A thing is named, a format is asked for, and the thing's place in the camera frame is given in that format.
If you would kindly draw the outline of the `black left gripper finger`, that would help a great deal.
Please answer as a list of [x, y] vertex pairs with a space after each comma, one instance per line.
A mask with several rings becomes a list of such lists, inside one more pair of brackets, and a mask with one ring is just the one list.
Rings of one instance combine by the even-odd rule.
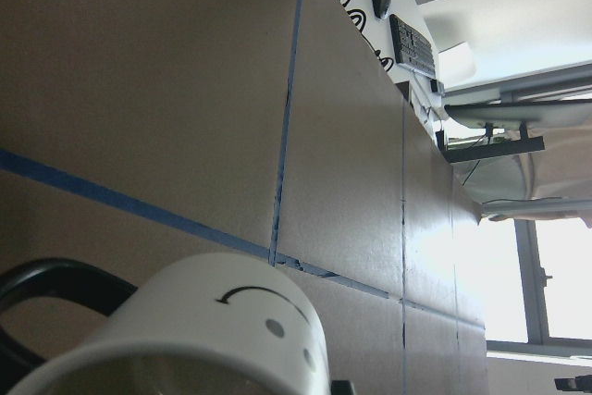
[[355, 387], [350, 380], [332, 380], [331, 395], [355, 395]]

